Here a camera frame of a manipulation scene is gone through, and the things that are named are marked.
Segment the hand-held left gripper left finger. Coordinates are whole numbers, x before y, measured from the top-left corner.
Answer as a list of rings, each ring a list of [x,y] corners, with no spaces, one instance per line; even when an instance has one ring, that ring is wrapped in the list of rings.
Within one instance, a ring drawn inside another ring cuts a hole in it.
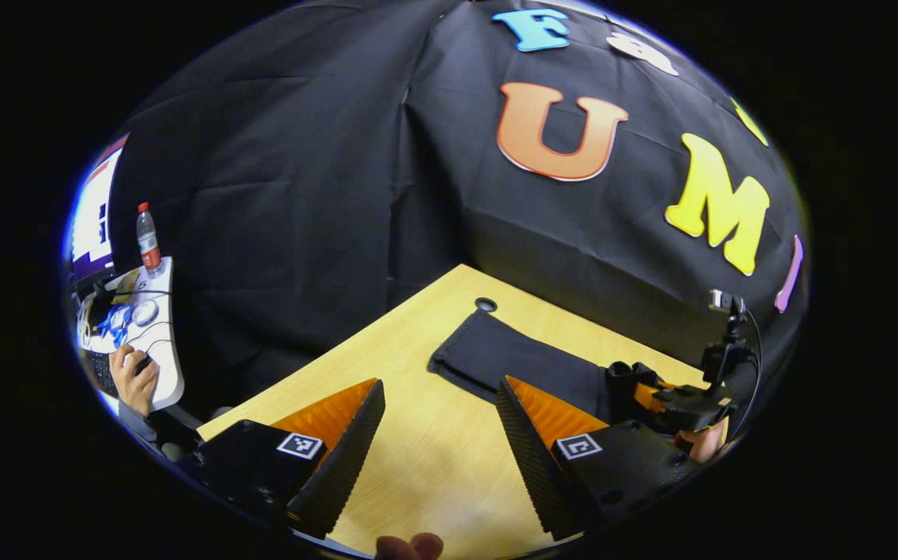
[[[364,380],[271,425],[240,419],[176,465],[243,513],[322,539],[338,523],[384,412],[384,383]]]

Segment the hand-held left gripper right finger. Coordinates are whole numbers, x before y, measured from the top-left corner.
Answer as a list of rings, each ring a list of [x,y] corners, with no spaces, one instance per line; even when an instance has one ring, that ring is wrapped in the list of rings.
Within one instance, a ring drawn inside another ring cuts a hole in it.
[[[539,524],[555,540],[641,513],[699,469],[643,423],[610,425],[512,376],[500,383],[496,411]]]

